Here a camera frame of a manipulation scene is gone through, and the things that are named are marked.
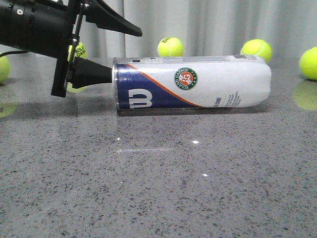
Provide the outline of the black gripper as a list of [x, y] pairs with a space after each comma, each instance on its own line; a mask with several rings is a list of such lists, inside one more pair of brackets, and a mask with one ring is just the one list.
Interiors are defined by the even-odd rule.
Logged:
[[67, 84], [75, 89], [111, 83], [111, 67], [75, 57], [83, 16], [98, 28], [141, 37], [140, 27], [126, 20], [103, 0], [70, 0], [67, 6], [56, 4], [53, 13], [57, 24], [58, 45], [54, 48], [56, 67], [51, 95], [65, 97]]

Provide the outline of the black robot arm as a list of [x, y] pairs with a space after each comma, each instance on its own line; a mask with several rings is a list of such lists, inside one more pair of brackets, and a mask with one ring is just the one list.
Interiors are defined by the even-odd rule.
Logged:
[[112, 69], [75, 56], [82, 20], [98, 28], [142, 36], [142, 30], [119, 15], [103, 0], [2, 0], [0, 43], [20, 51], [55, 58], [51, 94], [65, 97], [67, 84], [75, 89], [111, 83]]

